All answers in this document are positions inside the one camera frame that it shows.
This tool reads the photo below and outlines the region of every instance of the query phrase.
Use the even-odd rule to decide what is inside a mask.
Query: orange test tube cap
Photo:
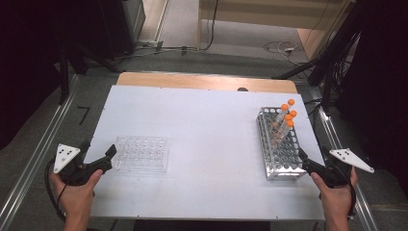
[[[293,99],[288,100],[288,104],[289,104],[289,105],[293,105],[293,104],[294,104],[294,100],[293,100]]]
[[[288,104],[282,104],[282,106],[281,106],[281,109],[283,110],[283,111],[286,111],[286,110],[288,110]]]
[[[294,122],[292,120],[288,120],[286,121],[286,125],[288,125],[288,127],[294,127]]]
[[[292,117],[295,117],[295,116],[297,115],[297,111],[291,110],[291,111],[289,112],[289,115],[291,115]]]
[[[285,115],[285,120],[291,120],[292,119],[292,116],[291,115],[289,115],[289,114],[286,114]]]

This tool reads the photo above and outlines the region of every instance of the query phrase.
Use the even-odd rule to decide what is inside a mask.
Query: finger
[[[101,169],[98,169],[96,172],[94,172],[90,176],[89,181],[87,182],[87,186],[91,187],[92,189],[95,188],[95,185],[98,183],[98,181],[101,178],[102,174],[103,174],[103,171]]]
[[[354,167],[351,169],[350,181],[351,181],[351,185],[353,187],[356,187],[357,182],[358,182],[358,176],[357,176],[357,172]]]
[[[312,172],[310,175],[312,176],[313,182],[315,182],[316,186],[319,188],[321,193],[327,191],[328,188],[326,184],[317,173]]]
[[[55,188],[57,189],[57,191],[61,191],[63,189],[65,183],[61,180],[59,174],[51,172],[50,179],[51,182],[54,184]]]

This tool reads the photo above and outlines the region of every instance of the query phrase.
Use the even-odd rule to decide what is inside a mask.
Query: white board
[[[112,86],[86,163],[120,136],[167,138],[167,171],[97,184],[91,215],[163,219],[324,219],[311,177],[268,181],[256,117],[293,98],[300,146],[323,163],[299,94]]]

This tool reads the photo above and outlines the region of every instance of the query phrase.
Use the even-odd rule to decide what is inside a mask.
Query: human hand
[[[66,220],[64,230],[87,230],[90,208],[93,200],[93,189],[103,174],[102,170],[97,170],[89,178],[87,184],[82,186],[66,186],[60,175],[52,172],[50,179],[53,182],[56,194],[61,195],[60,201],[63,204]]]
[[[350,187],[345,185],[330,189],[317,173],[312,172],[311,176],[320,190],[321,203],[329,230],[348,230],[347,215],[351,206]],[[350,181],[353,187],[357,185],[358,177],[354,167],[351,170]]]

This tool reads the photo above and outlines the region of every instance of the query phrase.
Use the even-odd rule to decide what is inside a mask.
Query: test tube rack
[[[168,141],[165,138],[118,137],[113,166],[122,172],[165,172],[168,160]]]
[[[301,168],[302,161],[298,156],[299,142],[294,127],[281,141],[276,141],[273,136],[275,130],[271,123],[279,112],[280,108],[264,107],[257,116],[267,179],[297,180],[306,174],[306,171]]]

